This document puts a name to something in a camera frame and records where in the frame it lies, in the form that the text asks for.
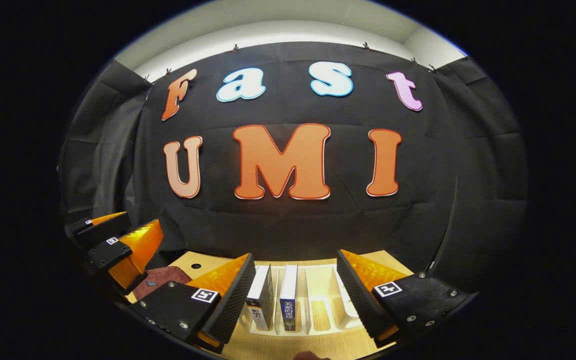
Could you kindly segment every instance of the maroon fabric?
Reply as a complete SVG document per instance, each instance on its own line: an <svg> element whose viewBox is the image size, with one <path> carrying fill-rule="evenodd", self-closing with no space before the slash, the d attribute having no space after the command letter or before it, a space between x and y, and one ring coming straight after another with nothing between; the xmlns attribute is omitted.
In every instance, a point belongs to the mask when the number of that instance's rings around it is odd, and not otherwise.
<svg viewBox="0 0 576 360"><path fill-rule="evenodd" d="M192 280L187 273L176 266L148 269L146 270L146 274L148 274L146 279L132 291L132 294L138 301L169 281L186 284Z"/></svg>

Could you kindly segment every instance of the blue book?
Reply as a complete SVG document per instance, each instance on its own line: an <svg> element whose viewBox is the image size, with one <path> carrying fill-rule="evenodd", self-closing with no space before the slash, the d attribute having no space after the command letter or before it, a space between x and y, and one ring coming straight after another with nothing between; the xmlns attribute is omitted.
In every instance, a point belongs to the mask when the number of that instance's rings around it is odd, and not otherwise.
<svg viewBox="0 0 576 360"><path fill-rule="evenodd" d="M286 265L279 294L283 330L297 330L297 265Z"/></svg>

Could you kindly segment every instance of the cutout letter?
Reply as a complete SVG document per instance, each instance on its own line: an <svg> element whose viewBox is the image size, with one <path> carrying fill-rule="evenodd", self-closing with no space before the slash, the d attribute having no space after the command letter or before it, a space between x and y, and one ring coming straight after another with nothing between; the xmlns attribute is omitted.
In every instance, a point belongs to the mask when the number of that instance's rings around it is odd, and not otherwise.
<svg viewBox="0 0 576 360"><path fill-rule="evenodd" d="M395 181L395 167L397 146L402 142L402 135L393 130L375 129L368 132L368 137L374 143L374 172L366 193L370 196L395 194L400 188Z"/></svg>
<svg viewBox="0 0 576 360"><path fill-rule="evenodd" d="M346 96L353 91L353 81L348 78L353 73L345 64L320 61L311 64L308 73L317 79L310 87L319 96Z"/></svg>
<svg viewBox="0 0 576 360"><path fill-rule="evenodd" d="M326 199L330 188L324 182L324 145L329 136L328 126L304 123L297 126L288 145L280 152L264 126L237 128L232 137L241 148L241 183L235 189L235 196L263 198L264 189L257 182L259 169L272 196L279 198L294 170L294 185L288 190L291 198Z"/></svg>
<svg viewBox="0 0 576 360"><path fill-rule="evenodd" d="M194 79L195 76L197 76L197 70L192 69L182 75L182 77L174 80L168 86L166 109L164 110L164 114L161 116L161 121L166 121L177 113L179 110L177 101L182 101L184 99L184 96L186 96L186 90L188 89L188 81Z"/></svg>
<svg viewBox="0 0 576 360"><path fill-rule="evenodd" d="M408 80L406 76L400 72L391 72L386 75L386 78L395 83L395 89L397 89L399 100L401 100L408 109L416 112L422 109L423 105L421 104L421 101L415 100L412 96L412 91L410 91L410 89L416 89L414 82Z"/></svg>
<svg viewBox="0 0 576 360"><path fill-rule="evenodd" d="M201 136L191 136L183 142L183 148L188 152L188 182L184 183L179 178L179 142L169 142L164 146L166 155L166 172L170 189L181 198L194 198L199 193L201 176L199 174L199 147L202 145Z"/></svg>
<svg viewBox="0 0 576 360"><path fill-rule="evenodd" d="M266 87L261 84L264 72L256 67L242 68L234 71L223 78L223 85L217 91L217 100L222 103L235 101L238 98L251 100L258 98L266 91Z"/></svg>

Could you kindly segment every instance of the table surface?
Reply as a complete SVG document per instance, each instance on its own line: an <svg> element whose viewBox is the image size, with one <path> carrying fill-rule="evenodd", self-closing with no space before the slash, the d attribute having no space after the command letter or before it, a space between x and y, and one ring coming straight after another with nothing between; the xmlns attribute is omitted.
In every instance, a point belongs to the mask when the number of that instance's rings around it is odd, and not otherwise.
<svg viewBox="0 0 576 360"><path fill-rule="evenodd" d="M412 275L413 272L406 266L398 262L393 256L384 250L370 253L362 253L361 256L373 260L373 262L382 264L391 269L399 271L406 275ZM204 275L208 271L230 262L231 258L204 255L192 251L186 252L182 257L172 262L169 266L179 267L185 271L192 279ZM336 259L322 260L303 260L303 261L267 261L255 260L254 264L269 264L271 266L283 267L288 264L300 267L313 265L336 264ZM192 264L201 264L200 268L192 268ZM131 302L135 303L137 299L132 292L126 296ZM270 336L249 333L242 325L237 322L235 329L230 338L230 342L225 344L221 354L215 354L222 358L230 360L292 360L295 354L302 351L312 351L320 358L330 358L332 360L354 360L364 356L374 354L377 351L393 346L395 342L387 346L377 348L375 342L368 336L363 326L350 328L343 332L327 333L325 335L307 335L307 336Z"/></svg>

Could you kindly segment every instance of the book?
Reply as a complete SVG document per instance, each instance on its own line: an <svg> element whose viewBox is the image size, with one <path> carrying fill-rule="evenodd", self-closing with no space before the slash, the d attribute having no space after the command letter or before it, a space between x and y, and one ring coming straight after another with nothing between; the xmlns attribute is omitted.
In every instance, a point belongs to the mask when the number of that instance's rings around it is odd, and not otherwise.
<svg viewBox="0 0 576 360"><path fill-rule="evenodd" d="M279 294L281 305L281 317L283 318L283 330L297 330L297 265L286 265Z"/></svg>
<svg viewBox="0 0 576 360"><path fill-rule="evenodd" d="M246 305L250 315L261 331L269 331L273 319L275 294L269 265L259 265L250 285Z"/></svg>

